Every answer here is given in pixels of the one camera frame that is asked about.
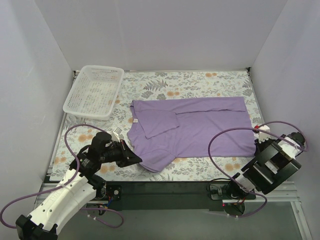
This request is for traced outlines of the purple t shirt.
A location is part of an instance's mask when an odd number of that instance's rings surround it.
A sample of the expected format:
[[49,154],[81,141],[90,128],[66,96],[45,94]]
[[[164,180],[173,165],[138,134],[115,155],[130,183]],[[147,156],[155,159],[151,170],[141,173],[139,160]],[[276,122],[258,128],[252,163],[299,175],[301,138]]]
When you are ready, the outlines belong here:
[[154,173],[176,158],[252,157],[256,151],[241,96],[134,100],[130,110],[128,139],[140,165]]

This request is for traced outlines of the white plastic basket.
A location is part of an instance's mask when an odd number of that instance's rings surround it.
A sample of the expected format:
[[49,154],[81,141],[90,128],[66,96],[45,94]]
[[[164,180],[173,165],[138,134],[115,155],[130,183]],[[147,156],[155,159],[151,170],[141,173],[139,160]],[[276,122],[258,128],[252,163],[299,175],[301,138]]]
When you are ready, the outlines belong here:
[[67,114],[107,120],[122,85],[125,71],[118,67],[86,65],[77,75],[63,104]]

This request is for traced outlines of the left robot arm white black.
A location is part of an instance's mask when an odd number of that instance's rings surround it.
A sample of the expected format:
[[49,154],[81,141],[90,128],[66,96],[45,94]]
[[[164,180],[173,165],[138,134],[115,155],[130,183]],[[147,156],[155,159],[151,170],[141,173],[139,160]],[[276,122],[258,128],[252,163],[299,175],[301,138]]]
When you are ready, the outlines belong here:
[[97,172],[102,164],[116,163],[120,168],[139,164],[123,139],[114,140],[107,132],[98,132],[90,145],[80,149],[70,164],[57,190],[28,216],[21,215],[15,222],[21,240],[56,240],[65,224],[93,199],[113,200],[113,188]]

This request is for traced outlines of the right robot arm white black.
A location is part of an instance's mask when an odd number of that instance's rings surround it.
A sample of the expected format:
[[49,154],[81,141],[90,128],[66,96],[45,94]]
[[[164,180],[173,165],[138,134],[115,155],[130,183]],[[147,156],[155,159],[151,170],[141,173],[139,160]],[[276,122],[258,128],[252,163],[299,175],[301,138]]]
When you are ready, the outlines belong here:
[[300,149],[305,147],[305,138],[299,132],[283,134],[281,137],[283,140],[254,141],[256,147],[254,158],[241,169],[240,173],[233,176],[240,186],[232,182],[230,184],[232,193],[240,190],[242,195],[248,190],[266,195],[301,168],[296,157],[301,154]]

